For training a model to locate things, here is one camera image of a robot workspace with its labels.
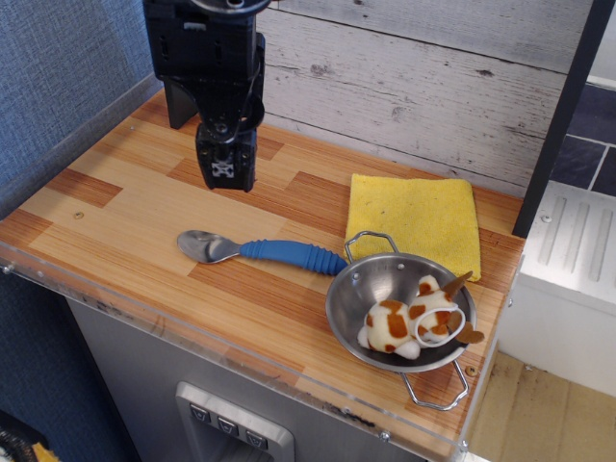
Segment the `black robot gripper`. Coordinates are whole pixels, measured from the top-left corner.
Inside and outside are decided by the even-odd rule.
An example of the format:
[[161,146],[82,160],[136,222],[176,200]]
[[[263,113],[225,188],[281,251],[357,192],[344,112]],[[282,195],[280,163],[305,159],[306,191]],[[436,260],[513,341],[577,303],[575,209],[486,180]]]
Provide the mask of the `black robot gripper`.
[[[265,1],[144,1],[155,74],[180,87],[202,123],[197,161],[206,186],[250,192],[265,114]],[[217,143],[212,140],[233,140]]]

